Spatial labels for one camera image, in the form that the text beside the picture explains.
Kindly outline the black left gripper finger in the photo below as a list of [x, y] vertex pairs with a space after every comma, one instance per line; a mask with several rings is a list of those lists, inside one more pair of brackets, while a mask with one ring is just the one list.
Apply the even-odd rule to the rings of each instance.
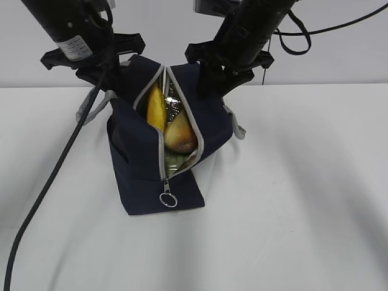
[[108, 72], [105, 82], [106, 89], [113, 90], [120, 98], [133, 99], [133, 79], [129, 72]]

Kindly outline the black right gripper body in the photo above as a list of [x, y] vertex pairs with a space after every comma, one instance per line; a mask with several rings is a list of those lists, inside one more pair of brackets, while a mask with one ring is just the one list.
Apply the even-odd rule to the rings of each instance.
[[267, 51], [260, 51], [258, 56], [248, 65], [238, 65], [229, 58], [221, 56], [216, 49], [214, 42], [202, 42], [198, 44], [189, 44], [185, 56], [190, 64], [209, 62], [211, 64], [219, 64], [222, 66], [224, 76], [226, 71], [253, 71], [254, 68], [262, 67], [269, 68], [274, 62], [274, 58]]

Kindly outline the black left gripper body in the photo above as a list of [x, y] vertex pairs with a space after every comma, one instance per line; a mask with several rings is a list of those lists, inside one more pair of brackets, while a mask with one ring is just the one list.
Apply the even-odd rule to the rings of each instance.
[[[111, 34], [108, 40], [113, 38], [113, 34], [114, 33]], [[108, 72], [124, 72], [123, 66], [121, 66], [119, 63], [119, 56], [115, 56], [113, 55], [113, 53], [106, 53], [98, 65], [75, 69], [76, 76], [79, 79], [87, 81], [93, 85], [97, 85], [99, 81], [102, 81], [100, 89], [103, 91], [107, 91], [105, 87], [105, 81]]]

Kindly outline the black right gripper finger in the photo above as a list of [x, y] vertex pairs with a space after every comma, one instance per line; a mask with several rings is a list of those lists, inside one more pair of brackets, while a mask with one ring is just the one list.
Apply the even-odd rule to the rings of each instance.
[[199, 96], [206, 98], [219, 93], [219, 85], [223, 79], [224, 72], [221, 65], [200, 62], [196, 88]]
[[252, 71], [226, 71], [225, 77], [219, 85], [219, 94], [223, 97], [235, 88], [251, 81], [255, 77]]

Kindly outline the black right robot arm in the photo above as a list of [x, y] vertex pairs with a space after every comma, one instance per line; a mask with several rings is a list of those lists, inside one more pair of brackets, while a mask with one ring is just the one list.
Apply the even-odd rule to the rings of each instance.
[[185, 56], [199, 64], [197, 91], [201, 96], [228, 92], [251, 81], [254, 68], [269, 68], [273, 57], [263, 51], [295, 1], [214, 1], [224, 15], [211, 41], [189, 44]]

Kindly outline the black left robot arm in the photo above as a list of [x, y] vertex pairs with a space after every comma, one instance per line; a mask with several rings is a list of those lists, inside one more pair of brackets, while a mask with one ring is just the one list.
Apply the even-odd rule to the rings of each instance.
[[116, 33], [108, 1], [29, 0], [23, 4], [56, 44], [41, 58], [47, 70], [68, 67], [76, 76], [101, 90], [118, 95], [128, 91], [119, 57], [141, 54], [140, 33]]

